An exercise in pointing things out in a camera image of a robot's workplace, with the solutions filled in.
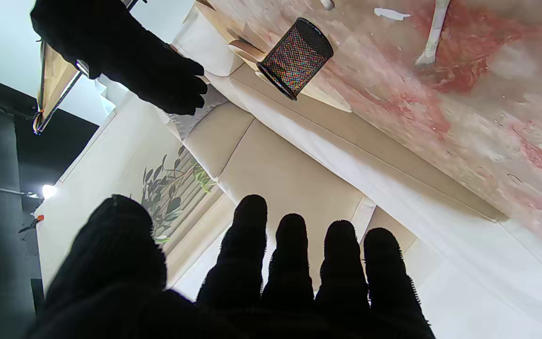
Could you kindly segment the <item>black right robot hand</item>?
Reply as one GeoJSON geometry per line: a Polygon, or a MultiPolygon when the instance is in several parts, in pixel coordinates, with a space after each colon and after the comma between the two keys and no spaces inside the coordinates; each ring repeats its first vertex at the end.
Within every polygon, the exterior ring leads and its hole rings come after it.
{"type": "Polygon", "coordinates": [[[204,107],[204,68],[148,31],[120,0],[37,0],[35,32],[89,79],[105,75],[168,114],[204,107]]]}

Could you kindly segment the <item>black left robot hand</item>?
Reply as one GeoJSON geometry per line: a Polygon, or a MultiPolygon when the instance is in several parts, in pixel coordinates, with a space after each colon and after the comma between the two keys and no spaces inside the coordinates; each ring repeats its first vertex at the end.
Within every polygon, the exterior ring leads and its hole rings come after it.
{"type": "Polygon", "coordinates": [[[394,234],[359,245],[347,220],[327,229],[314,292],[304,218],[279,222],[267,283],[267,203],[245,196],[195,302],[166,288],[152,219],[123,195],[102,202],[58,269],[28,339],[432,339],[394,234]]]}

